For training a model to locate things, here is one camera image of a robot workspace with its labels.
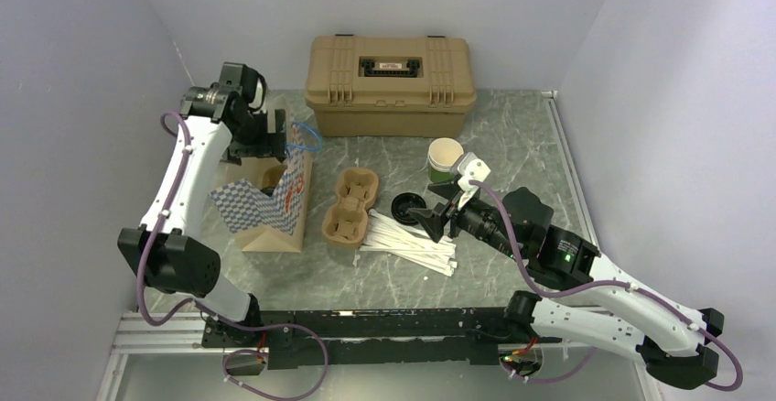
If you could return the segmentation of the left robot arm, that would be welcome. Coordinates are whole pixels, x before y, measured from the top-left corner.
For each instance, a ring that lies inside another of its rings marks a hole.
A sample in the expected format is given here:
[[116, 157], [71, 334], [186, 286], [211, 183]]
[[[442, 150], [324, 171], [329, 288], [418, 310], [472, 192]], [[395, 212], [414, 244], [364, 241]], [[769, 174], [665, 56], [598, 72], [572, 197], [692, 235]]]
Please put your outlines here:
[[266, 90], [259, 71], [226, 62], [218, 80], [189, 88], [179, 110], [160, 117], [173, 119], [178, 127], [164, 179], [141, 222], [123, 228], [117, 239], [136, 276], [138, 310], [151, 326], [161, 326], [169, 317], [151, 316], [145, 301], [149, 287], [181, 296], [180, 307], [195, 304], [227, 325], [227, 334], [241, 346], [262, 336], [257, 298], [223, 275], [221, 255], [200, 242], [199, 235], [210, 179], [222, 160], [286, 158], [286, 118], [263, 110]]

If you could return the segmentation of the green paper cup stack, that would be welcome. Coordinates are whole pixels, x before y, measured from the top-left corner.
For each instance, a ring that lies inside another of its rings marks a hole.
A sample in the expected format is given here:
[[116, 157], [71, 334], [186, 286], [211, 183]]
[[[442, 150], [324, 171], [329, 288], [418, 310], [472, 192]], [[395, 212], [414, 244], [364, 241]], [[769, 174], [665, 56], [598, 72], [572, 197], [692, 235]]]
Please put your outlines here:
[[432, 183], [451, 180], [453, 165], [464, 154], [462, 145], [448, 137], [437, 138], [427, 150], [427, 172]]

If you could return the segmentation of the pile of wrapped straws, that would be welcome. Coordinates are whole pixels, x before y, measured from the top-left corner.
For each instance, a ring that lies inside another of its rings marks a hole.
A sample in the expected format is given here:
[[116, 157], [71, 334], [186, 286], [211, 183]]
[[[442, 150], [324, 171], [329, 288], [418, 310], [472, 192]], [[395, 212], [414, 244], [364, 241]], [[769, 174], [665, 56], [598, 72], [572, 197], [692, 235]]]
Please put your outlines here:
[[400, 224], [375, 210], [369, 211], [367, 233], [359, 250], [396, 255], [447, 277], [458, 268], [457, 246], [451, 238], [443, 236], [435, 243], [422, 229]]

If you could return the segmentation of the tan plastic toolbox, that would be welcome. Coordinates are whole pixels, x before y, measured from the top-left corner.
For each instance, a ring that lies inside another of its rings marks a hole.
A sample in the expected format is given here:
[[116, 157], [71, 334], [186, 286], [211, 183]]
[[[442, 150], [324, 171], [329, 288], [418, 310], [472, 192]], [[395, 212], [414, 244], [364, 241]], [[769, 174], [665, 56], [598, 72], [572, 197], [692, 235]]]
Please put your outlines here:
[[456, 137], [477, 101], [462, 38], [314, 39], [305, 100], [325, 137]]

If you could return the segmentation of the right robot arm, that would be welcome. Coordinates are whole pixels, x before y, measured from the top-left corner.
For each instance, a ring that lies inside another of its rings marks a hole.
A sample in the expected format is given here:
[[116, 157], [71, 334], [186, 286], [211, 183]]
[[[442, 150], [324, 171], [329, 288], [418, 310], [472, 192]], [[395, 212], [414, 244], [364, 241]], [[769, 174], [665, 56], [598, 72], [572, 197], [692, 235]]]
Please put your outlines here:
[[643, 285], [591, 242], [553, 225], [553, 209], [525, 187], [463, 206], [456, 182], [429, 188], [445, 202], [405, 213], [432, 241], [465, 232], [517, 264], [528, 290], [514, 292], [504, 310], [510, 338], [579, 341], [641, 363], [674, 388], [725, 388], [714, 381], [724, 350], [721, 312], [685, 307]]

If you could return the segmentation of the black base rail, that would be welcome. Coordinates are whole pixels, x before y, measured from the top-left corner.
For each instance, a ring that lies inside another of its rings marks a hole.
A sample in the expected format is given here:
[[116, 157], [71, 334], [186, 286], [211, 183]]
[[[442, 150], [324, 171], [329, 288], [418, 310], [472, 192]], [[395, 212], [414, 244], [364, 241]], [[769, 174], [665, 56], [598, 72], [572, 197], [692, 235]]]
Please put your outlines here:
[[511, 346], [540, 336], [500, 307], [270, 311], [266, 333], [236, 330], [206, 319], [205, 349], [260, 347], [272, 370], [323, 363], [442, 363], [494, 365]]

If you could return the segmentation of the aluminium side rail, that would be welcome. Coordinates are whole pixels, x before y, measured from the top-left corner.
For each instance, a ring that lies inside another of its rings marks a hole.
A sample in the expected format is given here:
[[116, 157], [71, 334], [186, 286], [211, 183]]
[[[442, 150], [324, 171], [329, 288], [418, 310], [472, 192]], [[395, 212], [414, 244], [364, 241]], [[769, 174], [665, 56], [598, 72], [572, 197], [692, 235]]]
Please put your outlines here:
[[[560, 122], [556, 98], [541, 92], [538, 103], [543, 142], [537, 146], [540, 167], [548, 177], [543, 200], [555, 209], [553, 223], [569, 224], [582, 239], [598, 244], [581, 183], [571, 157], [565, 131]], [[543, 333], [584, 343], [601, 351], [639, 359], [637, 346], [644, 335], [631, 323], [603, 306], [603, 298], [625, 297], [619, 287], [593, 287], [584, 292], [542, 303], [537, 319]]]

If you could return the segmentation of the black cup lid stack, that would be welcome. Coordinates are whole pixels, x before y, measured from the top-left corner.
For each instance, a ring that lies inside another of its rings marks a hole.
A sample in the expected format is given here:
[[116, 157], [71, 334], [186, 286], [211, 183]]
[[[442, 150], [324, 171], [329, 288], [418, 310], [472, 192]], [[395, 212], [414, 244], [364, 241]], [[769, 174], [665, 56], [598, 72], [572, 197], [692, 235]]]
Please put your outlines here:
[[391, 204], [392, 217], [402, 225], [415, 226], [418, 220], [410, 213], [410, 209], [425, 209], [426, 201], [418, 194], [404, 192], [393, 198]]

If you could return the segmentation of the paper bag with blue handles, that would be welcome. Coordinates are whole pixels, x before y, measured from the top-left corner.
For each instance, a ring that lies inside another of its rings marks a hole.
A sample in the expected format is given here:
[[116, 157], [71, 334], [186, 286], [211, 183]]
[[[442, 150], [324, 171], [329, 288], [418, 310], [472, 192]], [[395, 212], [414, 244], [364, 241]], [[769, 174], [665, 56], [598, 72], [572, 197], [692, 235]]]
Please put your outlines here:
[[[306, 123], [308, 112], [298, 98], [277, 93], [270, 97], [268, 107], [286, 110], [286, 160], [250, 157], [243, 158], [241, 165], [221, 163], [210, 199], [243, 253], [299, 253], [313, 160], [322, 140]], [[261, 179], [275, 165], [286, 165], [286, 172], [269, 197], [260, 191]]]

